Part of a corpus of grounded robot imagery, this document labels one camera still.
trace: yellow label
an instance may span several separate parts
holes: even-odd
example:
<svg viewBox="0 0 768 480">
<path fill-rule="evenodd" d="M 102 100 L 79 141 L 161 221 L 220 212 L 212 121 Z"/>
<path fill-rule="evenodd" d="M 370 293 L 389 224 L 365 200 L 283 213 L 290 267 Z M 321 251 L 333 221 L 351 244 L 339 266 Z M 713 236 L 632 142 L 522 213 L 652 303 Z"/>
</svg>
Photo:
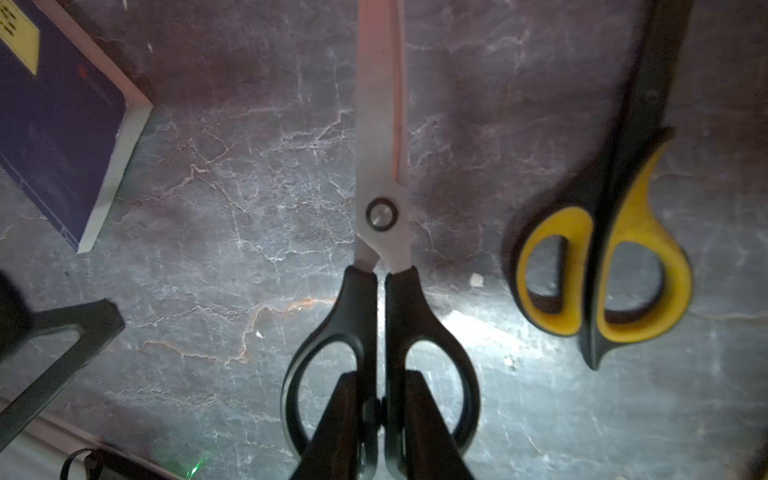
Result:
<svg viewBox="0 0 768 480">
<path fill-rule="evenodd" d="M 38 74 L 40 31 L 11 0 L 0 0 L 0 38 L 32 74 Z"/>
</svg>

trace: pivot screw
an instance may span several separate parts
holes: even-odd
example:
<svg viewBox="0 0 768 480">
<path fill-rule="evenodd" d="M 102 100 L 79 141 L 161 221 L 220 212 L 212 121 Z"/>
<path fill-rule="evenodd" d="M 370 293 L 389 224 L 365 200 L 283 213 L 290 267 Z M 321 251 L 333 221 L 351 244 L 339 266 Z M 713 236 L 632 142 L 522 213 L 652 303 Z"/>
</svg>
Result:
<svg viewBox="0 0 768 480">
<path fill-rule="evenodd" d="M 366 219 L 377 232 L 386 232 L 397 223 L 397 207 L 388 198 L 377 198 L 368 204 Z"/>
</svg>

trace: scissor blade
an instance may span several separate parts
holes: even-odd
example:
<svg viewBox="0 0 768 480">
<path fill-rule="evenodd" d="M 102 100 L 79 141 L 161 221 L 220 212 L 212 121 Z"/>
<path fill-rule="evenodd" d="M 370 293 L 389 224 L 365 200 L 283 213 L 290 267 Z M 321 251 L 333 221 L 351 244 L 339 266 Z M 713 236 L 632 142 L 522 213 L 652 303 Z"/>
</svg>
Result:
<svg viewBox="0 0 768 480">
<path fill-rule="evenodd" d="M 355 267 L 371 273 L 379 262 L 379 255 L 360 237 L 355 238 Z"/>
<path fill-rule="evenodd" d="M 406 76 L 402 0 L 360 0 L 357 52 L 356 232 L 393 273 L 411 267 L 406 190 Z M 393 224 L 374 228 L 386 199 Z"/>
</svg>

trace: marble surface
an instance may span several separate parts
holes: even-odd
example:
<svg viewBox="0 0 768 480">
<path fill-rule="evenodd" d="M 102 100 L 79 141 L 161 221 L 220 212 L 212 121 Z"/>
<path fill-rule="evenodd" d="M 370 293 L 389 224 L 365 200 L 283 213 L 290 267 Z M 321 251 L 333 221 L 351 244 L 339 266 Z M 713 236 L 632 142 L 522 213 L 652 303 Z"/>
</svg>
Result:
<svg viewBox="0 0 768 480">
<path fill-rule="evenodd" d="M 206 458 L 196 478 L 287 478 L 280 385 L 352 256 L 356 2 L 66 8 L 156 107 L 90 253 L 0 174 L 0 268 L 33 308 L 107 297 L 127 322 L 48 411 L 177 472 Z M 694 267 L 683 322 L 595 373 L 524 320 L 502 274 L 505 234 L 602 145 L 646 9 L 406 0 L 414 262 L 480 378 L 477 478 L 748 478 L 765 441 L 765 2 L 696 2 L 667 109 L 678 135 L 651 192 Z M 650 298 L 657 268 L 623 249 L 611 305 Z M 0 393 L 66 341 L 20 353 Z M 417 346 L 412 364 L 455 421 L 448 360 Z M 334 347 L 311 367 L 308 421 L 351 365 Z"/>
</svg>

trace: cable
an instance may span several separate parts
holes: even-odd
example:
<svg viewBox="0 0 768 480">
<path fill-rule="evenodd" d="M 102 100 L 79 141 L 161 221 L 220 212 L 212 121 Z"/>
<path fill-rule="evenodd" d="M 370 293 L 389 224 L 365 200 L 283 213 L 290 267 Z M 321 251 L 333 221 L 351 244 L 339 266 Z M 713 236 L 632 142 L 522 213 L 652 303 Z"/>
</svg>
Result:
<svg viewBox="0 0 768 480">
<path fill-rule="evenodd" d="M 93 452 L 94 449 L 80 449 L 76 452 L 72 452 L 66 460 L 64 460 L 64 464 L 61 466 L 61 474 L 58 476 L 59 480 L 67 480 L 69 478 L 69 467 L 72 465 L 72 462 L 75 458 L 77 458 L 78 455 L 81 453 L 86 452 Z"/>
</svg>

